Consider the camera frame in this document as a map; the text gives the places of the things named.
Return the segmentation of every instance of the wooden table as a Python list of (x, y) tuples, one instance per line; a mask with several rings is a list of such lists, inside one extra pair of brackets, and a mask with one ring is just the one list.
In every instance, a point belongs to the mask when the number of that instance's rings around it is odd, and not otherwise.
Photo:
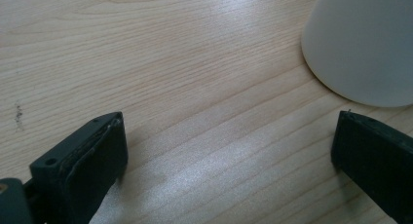
[(393, 223), (329, 151), (340, 110), (413, 135), (413, 107), (324, 87), (316, 0), (0, 0), (0, 177), (123, 111), (130, 163), (92, 223)]

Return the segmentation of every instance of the black plastic part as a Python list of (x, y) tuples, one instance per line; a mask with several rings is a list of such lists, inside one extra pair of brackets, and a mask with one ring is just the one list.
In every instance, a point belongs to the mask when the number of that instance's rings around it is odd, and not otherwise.
[(0, 179), (0, 223), (34, 223), (23, 185), (16, 178)]
[(388, 216), (397, 223), (413, 223), (413, 138), (342, 111), (331, 159)]
[(127, 162), (120, 112), (98, 117), (69, 135), (30, 165), (34, 189), (45, 199), (37, 205), (50, 208), (46, 221), (89, 223)]

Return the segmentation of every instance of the white cup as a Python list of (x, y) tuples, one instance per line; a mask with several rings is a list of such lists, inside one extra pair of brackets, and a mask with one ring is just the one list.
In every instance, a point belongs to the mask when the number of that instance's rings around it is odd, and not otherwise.
[(363, 104), (413, 104), (413, 0), (317, 0), (302, 36), (313, 73)]

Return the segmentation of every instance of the wood grain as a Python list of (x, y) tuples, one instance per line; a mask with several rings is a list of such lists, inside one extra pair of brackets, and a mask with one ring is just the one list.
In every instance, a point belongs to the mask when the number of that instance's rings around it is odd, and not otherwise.
[(0, 177), (124, 112), (130, 163), (92, 223), (393, 223), (329, 150), (340, 110), (413, 135), (413, 107), (324, 87), (316, 0), (0, 0)]

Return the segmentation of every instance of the white cylindrical object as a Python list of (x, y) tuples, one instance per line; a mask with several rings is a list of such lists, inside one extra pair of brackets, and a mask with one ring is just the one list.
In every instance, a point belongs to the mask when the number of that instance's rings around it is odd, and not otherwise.
[(413, 103), (413, 0), (317, 0), (301, 43), (336, 93), (381, 107)]

